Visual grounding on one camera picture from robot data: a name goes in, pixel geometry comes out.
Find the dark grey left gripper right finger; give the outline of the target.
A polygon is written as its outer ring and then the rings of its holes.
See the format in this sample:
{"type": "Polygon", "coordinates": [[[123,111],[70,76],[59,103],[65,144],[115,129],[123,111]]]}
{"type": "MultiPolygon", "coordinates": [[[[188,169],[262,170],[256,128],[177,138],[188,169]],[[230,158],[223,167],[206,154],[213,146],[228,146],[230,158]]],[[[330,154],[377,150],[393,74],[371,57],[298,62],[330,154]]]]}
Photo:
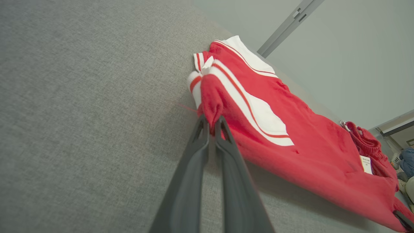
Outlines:
{"type": "Polygon", "coordinates": [[[214,126],[221,158],[225,233],[273,233],[275,230],[237,147],[225,117],[214,126]]]}

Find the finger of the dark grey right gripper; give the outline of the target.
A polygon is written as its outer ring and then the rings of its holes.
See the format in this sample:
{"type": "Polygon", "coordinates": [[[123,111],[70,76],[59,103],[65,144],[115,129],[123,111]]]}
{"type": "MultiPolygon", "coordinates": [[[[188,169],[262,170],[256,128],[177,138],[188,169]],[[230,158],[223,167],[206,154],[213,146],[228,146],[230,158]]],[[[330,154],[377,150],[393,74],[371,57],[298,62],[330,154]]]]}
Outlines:
{"type": "Polygon", "coordinates": [[[406,231],[414,231],[414,223],[409,220],[404,214],[397,210],[393,211],[393,214],[400,221],[406,231]]]}

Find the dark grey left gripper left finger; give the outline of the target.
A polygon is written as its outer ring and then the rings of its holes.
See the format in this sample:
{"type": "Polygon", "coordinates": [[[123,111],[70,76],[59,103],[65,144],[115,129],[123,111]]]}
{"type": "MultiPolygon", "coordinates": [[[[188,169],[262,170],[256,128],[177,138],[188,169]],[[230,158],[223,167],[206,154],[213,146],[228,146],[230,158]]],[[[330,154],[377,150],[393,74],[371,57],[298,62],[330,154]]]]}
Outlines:
{"type": "Polygon", "coordinates": [[[209,154],[209,123],[198,118],[149,232],[198,233],[202,181],[209,154]]]}

